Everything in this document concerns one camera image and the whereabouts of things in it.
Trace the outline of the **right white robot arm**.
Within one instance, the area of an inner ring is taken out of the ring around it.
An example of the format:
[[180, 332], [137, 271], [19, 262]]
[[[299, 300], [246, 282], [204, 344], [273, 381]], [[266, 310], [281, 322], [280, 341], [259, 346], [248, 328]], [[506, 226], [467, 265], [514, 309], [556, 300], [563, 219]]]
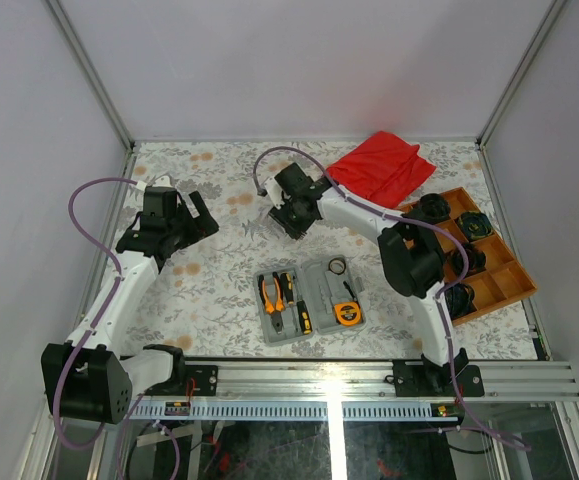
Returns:
[[417, 211], [401, 213], [370, 203], [325, 176], [314, 180], [296, 163], [268, 178], [259, 194], [269, 197], [270, 217], [295, 240], [313, 223], [326, 220], [377, 245], [387, 283], [408, 299], [421, 328], [427, 387], [441, 395], [459, 389], [468, 356], [456, 345], [445, 300], [449, 286], [439, 227], [425, 222]]

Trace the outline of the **orange handled pliers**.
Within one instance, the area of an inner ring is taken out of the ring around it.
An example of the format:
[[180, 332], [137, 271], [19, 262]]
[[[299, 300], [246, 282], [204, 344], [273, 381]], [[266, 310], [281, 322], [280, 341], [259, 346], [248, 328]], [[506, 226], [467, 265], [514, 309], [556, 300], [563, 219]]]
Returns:
[[277, 272], [273, 272], [271, 282], [267, 282], [264, 275], [259, 275], [257, 283], [264, 312], [270, 317], [271, 325], [275, 332], [281, 333], [283, 331], [282, 312], [285, 306], [280, 277]]

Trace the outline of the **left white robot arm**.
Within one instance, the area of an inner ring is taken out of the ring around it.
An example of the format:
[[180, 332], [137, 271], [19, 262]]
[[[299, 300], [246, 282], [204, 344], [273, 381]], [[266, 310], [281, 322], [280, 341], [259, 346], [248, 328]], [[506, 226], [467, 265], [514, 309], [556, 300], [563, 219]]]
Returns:
[[42, 353], [55, 419], [118, 424], [135, 395], [173, 395], [187, 386], [181, 348], [151, 344], [127, 359], [120, 349], [129, 321], [170, 257], [218, 230], [199, 192], [184, 198], [171, 186], [145, 187], [142, 210], [108, 253], [113, 276], [69, 337]]

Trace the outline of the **grey plastic tool case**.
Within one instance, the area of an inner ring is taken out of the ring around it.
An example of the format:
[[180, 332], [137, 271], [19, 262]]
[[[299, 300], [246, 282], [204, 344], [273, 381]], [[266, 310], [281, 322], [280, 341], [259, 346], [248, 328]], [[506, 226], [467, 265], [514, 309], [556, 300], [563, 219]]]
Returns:
[[[333, 258], [341, 257], [346, 261], [347, 270], [342, 275], [335, 275], [328, 270], [328, 263]], [[282, 312], [283, 331], [276, 333], [270, 317], [264, 312], [260, 300], [257, 279], [264, 275], [267, 282], [271, 282], [272, 273], [280, 275], [289, 272], [292, 280], [296, 281], [299, 292], [302, 294], [311, 320], [312, 333], [303, 335], [298, 321], [296, 304], [286, 305]], [[349, 260], [343, 255], [330, 255], [308, 260], [300, 265], [288, 264], [272, 267], [254, 274], [253, 284], [256, 291], [256, 304], [260, 315], [264, 341], [269, 346], [280, 346], [307, 339], [314, 334], [334, 334], [347, 330], [361, 329], [365, 326], [367, 315], [359, 299], [363, 291], [361, 280], [354, 276]], [[362, 321], [354, 326], [345, 327], [336, 321], [334, 305], [344, 302], [357, 302], [362, 311]]]

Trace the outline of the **orange tape measure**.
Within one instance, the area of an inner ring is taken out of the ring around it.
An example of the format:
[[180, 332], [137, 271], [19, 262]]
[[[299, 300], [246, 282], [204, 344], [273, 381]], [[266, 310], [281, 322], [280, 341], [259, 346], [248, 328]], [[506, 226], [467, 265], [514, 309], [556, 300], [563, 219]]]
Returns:
[[335, 304], [334, 314], [336, 321], [345, 327], [357, 325], [362, 321], [362, 311], [357, 302]]

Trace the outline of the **black tape roll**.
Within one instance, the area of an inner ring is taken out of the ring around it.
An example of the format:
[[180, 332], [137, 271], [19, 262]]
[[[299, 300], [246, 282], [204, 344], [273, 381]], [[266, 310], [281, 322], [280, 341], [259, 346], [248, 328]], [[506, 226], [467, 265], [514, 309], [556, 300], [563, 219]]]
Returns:
[[342, 275], [347, 270], [346, 261], [341, 258], [333, 258], [328, 263], [328, 270], [335, 275]]

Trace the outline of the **black yellow screwdriver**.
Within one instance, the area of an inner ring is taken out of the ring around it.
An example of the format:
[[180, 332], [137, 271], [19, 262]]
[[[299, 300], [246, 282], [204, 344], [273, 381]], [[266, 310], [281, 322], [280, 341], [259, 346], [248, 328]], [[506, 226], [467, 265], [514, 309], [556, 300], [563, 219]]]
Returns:
[[302, 294], [299, 292], [296, 281], [293, 281], [293, 294], [298, 311], [298, 321], [301, 333], [303, 335], [309, 335], [312, 333], [311, 320], [306, 306], [306, 302]]
[[293, 305], [295, 303], [295, 295], [291, 274], [289, 272], [283, 272], [279, 275], [279, 280], [285, 304]]

